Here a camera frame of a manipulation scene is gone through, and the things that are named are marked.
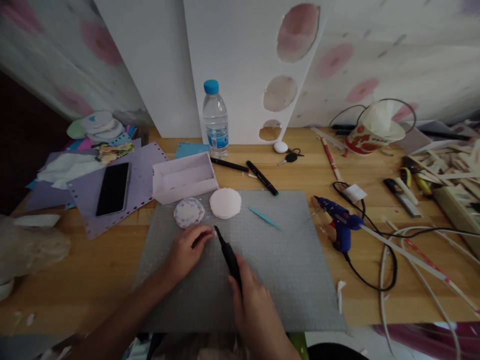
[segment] circular hole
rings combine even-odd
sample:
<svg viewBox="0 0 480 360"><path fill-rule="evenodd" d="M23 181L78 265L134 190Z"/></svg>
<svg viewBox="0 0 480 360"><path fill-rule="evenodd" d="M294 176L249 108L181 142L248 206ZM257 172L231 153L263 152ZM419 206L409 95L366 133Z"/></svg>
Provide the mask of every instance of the circular hole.
<svg viewBox="0 0 480 360"><path fill-rule="evenodd" d="M272 79L263 94L263 107L271 112L285 110L297 95L297 83L290 76Z"/></svg>
<svg viewBox="0 0 480 360"><path fill-rule="evenodd" d="M319 18L320 8L308 3L296 5L287 12L276 39L280 60L295 63L309 52L317 38Z"/></svg>
<svg viewBox="0 0 480 360"><path fill-rule="evenodd" d="M267 120L263 124L258 136L265 141L277 140L282 132L282 124L278 120Z"/></svg>

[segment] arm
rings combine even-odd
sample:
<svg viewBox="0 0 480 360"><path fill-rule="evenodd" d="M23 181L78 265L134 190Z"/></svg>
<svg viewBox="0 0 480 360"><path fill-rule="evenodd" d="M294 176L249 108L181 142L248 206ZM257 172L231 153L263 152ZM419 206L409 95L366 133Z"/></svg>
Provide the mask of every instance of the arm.
<svg viewBox="0 0 480 360"><path fill-rule="evenodd" d="M233 293L235 323L251 354L258 360L300 360L285 334L270 292L252 274L244 258L236 258L243 296L232 276L228 276L228 282Z"/></svg>
<svg viewBox="0 0 480 360"><path fill-rule="evenodd" d="M192 248L196 238L199 242ZM155 306L197 265L206 243L213 238L207 225L193 225L173 241L166 261L123 305L71 353L68 360L121 359Z"/></svg>

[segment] desk surface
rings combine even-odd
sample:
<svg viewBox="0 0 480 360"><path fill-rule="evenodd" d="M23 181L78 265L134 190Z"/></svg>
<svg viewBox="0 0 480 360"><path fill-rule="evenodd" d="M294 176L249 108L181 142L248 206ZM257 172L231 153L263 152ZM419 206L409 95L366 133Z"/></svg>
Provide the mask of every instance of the desk surface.
<svg viewBox="0 0 480 360"><path fill-rule="evenodd" d="M173 159L179 141L201 142L201 139L162 139L157 130L151 128L149 141L157 141L168 157ZM346 202L332 189L331 184L336 179L316 135L309 129L289 128L284 141L291 148L301 148L305 157L299 157L294 163L277 166L284 155L275 153L272 146L231 145L228 160L237 164L251 160L279 191L305 191L309 203L311 196L317 195L345 206ZM382 223L382 216L387 216L398 228L432 224L439 227L451 226L436 203L422 198L416 187L413 190L417 198L421 199L422 219L410 218L384 186L383 179L398 176L403 155L401 150L392 150L392 157L376 152L365 157L349 154L347 158L340 156L338 149L332 146L331 151L344 181L358 184L368 193L365 198L367 214L380 230L390 232L390 228ZM243 177L237 170L215 164L213 166L220 187L263 189L257 179ZM61 215L57 227L70 237L70 254L58 264L17 279L13 294L0 303L0 335L88 332L101 323L132 289L155 205L156 202L152 201L93 241L87 240L82 218L76 208L33 212L32 214ZM15 214L21 214L21 211L18 210ZM314 221L320 224L316 215ZM346 282L342 293L343 312L348 324L381 323L378 292L364 285L353 274L343 256L333 249L319 228L318 234L333 282ZM463 245L459 237L455 239ZM480 305L478 265L453 250L438 235L420 235L413 242ZM381 242L364 231L352 233L352 249L349 253L351 261L359 273L373 284L379 280L382 247ZM397 257L398 281L386 302L388 322L443 321L434 301L408 262L401 255ZM462 299L440 280L423 270L422 272L452 321L477 320ZM389 283L390 279L389 271L385 283ZM23 319L15 326L16 311L23 313ZM36 318L27 327L26 320L30 313L36 313Z"/></svg>

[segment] person's left hand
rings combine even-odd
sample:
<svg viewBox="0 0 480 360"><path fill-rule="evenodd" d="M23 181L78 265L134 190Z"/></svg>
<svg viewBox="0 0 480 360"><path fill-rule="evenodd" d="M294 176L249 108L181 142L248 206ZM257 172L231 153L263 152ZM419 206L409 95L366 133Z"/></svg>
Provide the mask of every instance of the person's left hand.
<svg viewBox="0 0 480 360"><path fill-rule="evenodd" d="M214 231L208 225L192 225L173 240L170 254L160 268L162 277L175 286L182 281L197 265L207 242L214 237Z"/></svg>

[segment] pink circle pattern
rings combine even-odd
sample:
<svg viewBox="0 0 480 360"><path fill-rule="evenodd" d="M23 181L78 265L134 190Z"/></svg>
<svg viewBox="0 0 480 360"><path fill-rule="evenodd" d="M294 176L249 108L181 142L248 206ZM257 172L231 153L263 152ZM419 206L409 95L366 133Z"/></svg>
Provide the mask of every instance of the pink circle pattern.
<svg viewBox="0 0 480 360"><path fill-rule="evenodd" d="M379 81L376 78L365 80L353 87L346 100L349 103L358 103L362 101L367 95L374 92L375 88L379 85Z"/></svg>
<svg viewBox="0 0 480 360"><path fill-rule="evenodd" d="M417 102L409 102L408 104L413 108L413 110L417 110L420 106ZM399 122L409 115L412 115L409 107L407 105L402 105L402 107L398 109L398 111L391 117L391 120L394 122Z"/></svg>
<svg viewBox="0 0 480 360"><path fill-rule="evenodd" d="M0 14L31 34L44 30L27 0L0 0Z"/></svg>
<svg viewBox="0 0 480 360"><path fill-rule="evenodd" d="M304 46L305 38L317 30L319 10L312 4L299 4L283 18L278 32L278 46L284 51L296 52Z"/></svg>
<svg viewBox="0 0 480 360"><path fill-rule="evenodd" d="M321 78L331 78L343 68L353 54L354 47L351 43L341 43L321 58L318 66L318 74Z"/></svg>
<svg viewBox="0 0 480 360"><path fill-rule="evenodd" d="M106 27L95 22L82 21L80 33L83 42L97 58L112 66L122 63L122 56Z"/></svg>
<svg viewBox="0 0 480 360"><path fill-rule="evenodd" d="M66 108L83 117L95 112L82 96L69 88L55 86L55 97Z"/></svg>

